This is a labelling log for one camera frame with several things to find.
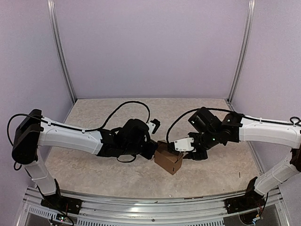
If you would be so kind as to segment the brown cardboard box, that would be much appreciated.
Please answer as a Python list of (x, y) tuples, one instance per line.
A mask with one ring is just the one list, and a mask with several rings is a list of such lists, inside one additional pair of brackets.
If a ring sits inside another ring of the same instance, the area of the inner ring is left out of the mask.
[(165, 141), (158, 141), (157, 144), (154, 162), (171, 175), (174, 175), (182, 166), (184, 153), (169, 152)]

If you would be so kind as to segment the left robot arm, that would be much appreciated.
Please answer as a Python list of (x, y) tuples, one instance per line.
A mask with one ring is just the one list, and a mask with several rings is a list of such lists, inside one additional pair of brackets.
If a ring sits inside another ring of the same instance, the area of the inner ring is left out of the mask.
[(41, 110), (34, 109), (23, 115), (25, 119), (15, 131), (12, 158), (24, 166), (44, 199), (57, 210), (66, 205), (66, 198), (60, 194), (58, 182), (41, 160), (39, 146), (63, 147), (108, 158), (141, 155), (148, 160), (158, 147), (151, 139), (160, 127), (157, 119), (148, 122), (129, 119), (123, 127), (111, 130), (84, 129), (58, 123), (43, 117), (41, 113)]

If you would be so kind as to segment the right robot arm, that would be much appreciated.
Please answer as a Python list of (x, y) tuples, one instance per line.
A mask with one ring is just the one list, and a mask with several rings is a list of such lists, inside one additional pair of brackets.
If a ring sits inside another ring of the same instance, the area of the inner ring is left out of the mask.
[(185, 155), (186, 159), (206, 160), (209, 149), (228, 142), (256, 141), (291, 148), (282, 161), (249, 182), (240, 199), (245, 209), (252, 208), (271, 189), (301, 172), (301, 127), (296, 122), (262, 120), (232, 111), (221, 121), (206, 107), (198, 109), (188, 121), (197, 132), (189, 133), (193, 150)]

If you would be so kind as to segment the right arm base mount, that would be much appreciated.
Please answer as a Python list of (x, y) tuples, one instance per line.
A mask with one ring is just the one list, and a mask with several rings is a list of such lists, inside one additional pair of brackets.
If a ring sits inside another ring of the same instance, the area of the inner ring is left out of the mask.
[(251, 210), (265, 204), (265, 200), (261, 197), (259, 199), (253, 197), (246, 197), (245, 195), (228, 198), (224, 201), (228, 214)]

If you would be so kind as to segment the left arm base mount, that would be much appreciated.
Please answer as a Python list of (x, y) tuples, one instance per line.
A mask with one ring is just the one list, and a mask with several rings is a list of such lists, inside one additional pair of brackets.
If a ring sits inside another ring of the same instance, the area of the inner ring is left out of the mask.
[(81, 209), (82, 200), (64, 196), (59, 200), (47, 200), (43, 198), (41, 205), (57, 211), (78, 215)]

